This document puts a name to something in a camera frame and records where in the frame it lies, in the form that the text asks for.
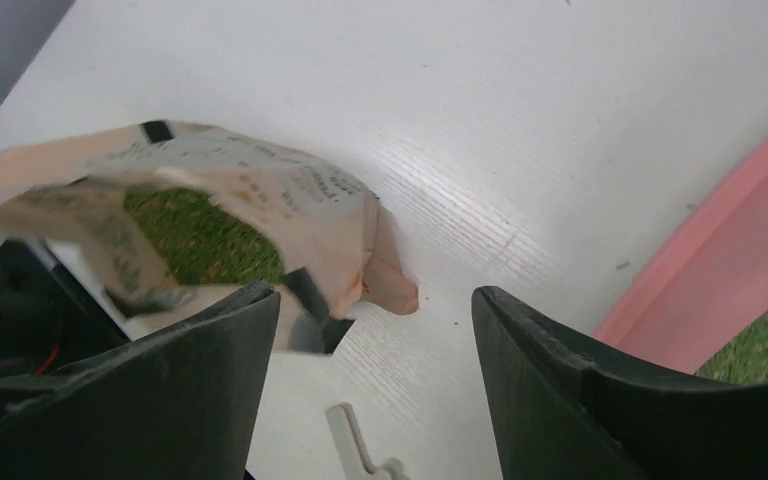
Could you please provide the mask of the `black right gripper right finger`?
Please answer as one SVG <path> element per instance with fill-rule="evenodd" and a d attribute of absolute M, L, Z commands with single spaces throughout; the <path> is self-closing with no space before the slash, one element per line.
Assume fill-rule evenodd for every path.
<path fill-rule="evenodd" d="M 628 355 L 505 290 L 471 315 L 506 479 L 768 479 L 768 383 Z"/>

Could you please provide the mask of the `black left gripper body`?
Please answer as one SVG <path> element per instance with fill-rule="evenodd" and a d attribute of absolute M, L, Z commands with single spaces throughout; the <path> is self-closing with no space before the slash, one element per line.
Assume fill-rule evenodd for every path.
<path fill-rule="evenodd" d="M 60 385 L 128 337 L 45 247 L 0 240 L 0 385 Z"/>

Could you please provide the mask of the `white bag clip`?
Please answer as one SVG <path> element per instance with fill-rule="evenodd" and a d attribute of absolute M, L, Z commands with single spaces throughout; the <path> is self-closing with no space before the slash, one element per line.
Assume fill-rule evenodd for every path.
<path fill-rule="evenodd" d="M 361 435 L 352 406 L 341 403 L 329 407 L 325 417 L 338 457 L 348 480 L 405 480 L 403 464 L 391 458 L 383 464 L 372 462 Z"/>

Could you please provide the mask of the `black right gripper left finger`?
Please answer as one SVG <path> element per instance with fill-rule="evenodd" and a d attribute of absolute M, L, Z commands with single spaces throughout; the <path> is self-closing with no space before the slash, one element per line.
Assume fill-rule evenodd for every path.
<path fill-rule="evenodd" d="M 0 378 L 0 479 L 245 479 L 280 296 L 241 288 L 49 374 Z"/>

